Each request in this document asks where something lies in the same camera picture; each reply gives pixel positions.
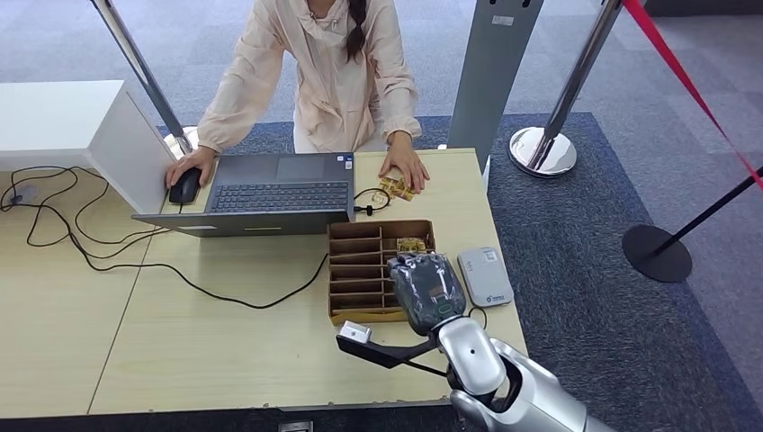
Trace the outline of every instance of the black stand base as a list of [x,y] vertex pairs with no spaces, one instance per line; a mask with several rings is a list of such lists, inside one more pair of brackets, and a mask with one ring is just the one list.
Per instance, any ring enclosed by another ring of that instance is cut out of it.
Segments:
[[672,234],[651,225],[637,225],[623,236],[623,252],[631,266],[660,282],[683,282],[691,274],[692,259],[687,248],[677,241],[659,255],[654,251]]

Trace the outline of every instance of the jacket sleeve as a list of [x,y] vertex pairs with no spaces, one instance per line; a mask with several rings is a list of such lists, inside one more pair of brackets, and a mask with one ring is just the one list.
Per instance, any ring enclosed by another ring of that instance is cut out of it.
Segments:
[[403,58],[398,14],[393,1],[372,2],[379,6],[368,34],[369,56],[375,67],[377,92],[384,116],[386,141],[394,131],[405,131],[412,138],[421,136],[421,125],[413,117],[418,93],[413,73]]
[[271,16],[264,1],[252,8],[233,64],[199,121],[200,145],[216,151],[235,146],[265,112],[281,75],[284,51]]

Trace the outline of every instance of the wooden table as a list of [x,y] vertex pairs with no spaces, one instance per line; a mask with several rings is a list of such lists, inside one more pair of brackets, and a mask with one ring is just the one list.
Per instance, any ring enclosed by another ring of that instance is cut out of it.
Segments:
[[[453,264],[466,248],[499,249],[473,150],[419,154],[432,182],[412,202],[397,199],[373,218],[431,220],[438,251]],[[356,190],[378,184],[384,156],[355,155]],[[200,212],[208,193],[203,190],[184,212]],[[327,248],[325,236],[199,239],[173,233],[152,239],[145,263],[171,264],[212,292],[263,304],[307,282]],[[442,378],[404,366],[387,370],[340,352],[327,290],[324,268],[290,300],[250,310],[196,292],[166,269],[141,270],[90,412],[437,401],[449,393]],[[526,351],[513,303],[488,314],[491,336]],[[380,343],[421,340],[407,323],[370,327]],[[420,360],[445,367],[437,353]]]
[[[43,174],[35,171],[17,178]],[[102,181],[80,177],[72,191],[49,201],[70,221],[103,190]],[[34,185],[41,198],[66,187],[72,178],[62,175]],[[10,183],[9,173],[0,173],[0,189]],[[35,212],[0,212],[0,418],[87,413],[138,274],[134,269],[96,273],[68,239],[52,247],[27,246]],[[131,220],[131,214],[122,198],[110,191],[83,213],[81,221],[91,236],[119,240],[146,229]],[[61,222],[45,211],[32,240],[44,243],[65,233]],[[99,255],[118,248],[83,243]],[[117,258],[95,262],[140,263],[147,247],[144,240]]]

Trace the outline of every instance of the cardboard organizer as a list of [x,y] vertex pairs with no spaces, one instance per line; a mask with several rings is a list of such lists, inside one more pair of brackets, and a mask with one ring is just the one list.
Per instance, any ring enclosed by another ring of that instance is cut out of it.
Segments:
[[398,239],[424,240],[435,250],[429,220],[335,223],[328,228],[328,316],[336,325],[405,321],[395,298],[387,260],[398,254]]

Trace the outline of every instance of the computer mouse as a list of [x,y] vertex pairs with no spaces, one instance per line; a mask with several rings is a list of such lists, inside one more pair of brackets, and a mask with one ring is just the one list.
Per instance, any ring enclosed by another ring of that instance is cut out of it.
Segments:
[[185,171],[174,186],[169,188],[169,202],[173,204],[187,204],[196,201],[196,194],[199,193],[199,178],[202,171],[193,167]]

